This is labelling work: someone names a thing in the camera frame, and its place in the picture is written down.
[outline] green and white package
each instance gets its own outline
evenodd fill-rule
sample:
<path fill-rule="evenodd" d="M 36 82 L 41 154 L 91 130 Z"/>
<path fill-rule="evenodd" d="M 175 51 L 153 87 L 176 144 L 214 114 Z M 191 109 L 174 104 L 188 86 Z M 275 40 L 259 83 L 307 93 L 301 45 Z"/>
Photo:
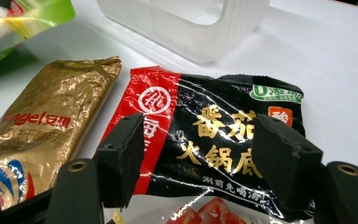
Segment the green and white package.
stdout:
<path fill-rule="evenodd" d="M 23 41 L 74 16 L 70 0 L 0 0 L 0 61 Z"/>

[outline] black plastic wrapper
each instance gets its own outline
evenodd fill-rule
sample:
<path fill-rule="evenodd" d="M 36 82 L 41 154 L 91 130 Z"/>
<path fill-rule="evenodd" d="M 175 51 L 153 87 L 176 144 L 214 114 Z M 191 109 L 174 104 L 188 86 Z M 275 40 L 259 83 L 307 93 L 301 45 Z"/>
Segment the black plastic wrapper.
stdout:
<path fill-rule="evenodd" d="M 137 68 L 131 70 L 131 82 L 105 135 L 122 117 L 145 113 L 145 160 L 135 190 L 139 199 L 133 200 L 147 203 L 141 195 L 157 196 L 148 198 L 149 202 L 162 200 L 158 215 L 166 218 L 153 220 L 155 223 L 228 223 L 233 216 L 238 218 L 230 223 L 308 220 L 312 204 L 304 212 L 280 209 L 252 161 L 251 149 L 257 114 L 280 119 L 305 135 L 302 98 L 299 87 L 270 77 L 216 79 L 177 74 L 157 66 Z M 172 205 L 188 197 L 191 202 Z M 217 204 L 228 207 L 222 209 Z M 144 209 L 153 206 L 148 203 Z M 242 210 L 252 212 L 243 214 Z M 129 214 L 124 219 L 131 223 L 137 215 Z M 143 221 L 153 223 L 146 218 Z"/>

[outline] red packet section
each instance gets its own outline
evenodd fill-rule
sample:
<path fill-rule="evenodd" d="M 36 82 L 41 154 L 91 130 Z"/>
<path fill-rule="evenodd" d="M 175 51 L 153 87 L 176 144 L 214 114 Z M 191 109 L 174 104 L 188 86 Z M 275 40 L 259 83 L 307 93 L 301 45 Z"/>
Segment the red packet section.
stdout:
<path fill-rule="evenodd" d="M 179 79 L 159 66 L 131 69 L 130 84 L 103 135 L 104 140 L 123 117 L 145 114 L 145 159 L 134 194 L 146 193 L 176 108 Z"/>

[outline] shiny foil surface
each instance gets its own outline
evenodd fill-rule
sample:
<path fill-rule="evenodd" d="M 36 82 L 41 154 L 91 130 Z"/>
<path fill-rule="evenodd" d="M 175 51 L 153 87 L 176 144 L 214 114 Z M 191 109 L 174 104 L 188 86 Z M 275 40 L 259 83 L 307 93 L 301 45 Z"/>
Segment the shiny foil surface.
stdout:
<path fill-rule="evenodd" d="M 0 119 L 2 209 L 53 187 L 121 69 L 118 57 L 48 64 Z"/>

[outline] packaging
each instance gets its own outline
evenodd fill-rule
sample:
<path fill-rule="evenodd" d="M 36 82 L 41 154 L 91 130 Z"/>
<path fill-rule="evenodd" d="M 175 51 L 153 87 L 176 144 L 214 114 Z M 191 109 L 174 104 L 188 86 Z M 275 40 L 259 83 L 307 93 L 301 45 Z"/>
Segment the packaging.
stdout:
<path fill-rule="evenodd" d="M 0 119 L 0 207 L 53 187 L 121 69 L 118 57 L 48 64 Z"/>
<path fill-rule="evenodd" d="M 74 16 L 70 0 L 0 0 L 0 61 L 23 41 Z"/>
<path fill-rule="evenodd" d="M 262 22 L 269 0 L 97 0 L 103 14 L 195 63 L 218 59 Z"/>
<path fill-rule="evenodd" d="M 251 149 L 258 114 L 304 135 L 302 98 L 300 88 L 270 77 L 132 69 L 105 133 L 124 116 L 145 113 L 145 159 L 126 223 L 307 223 L 312 204 L 283 212 Z"/>

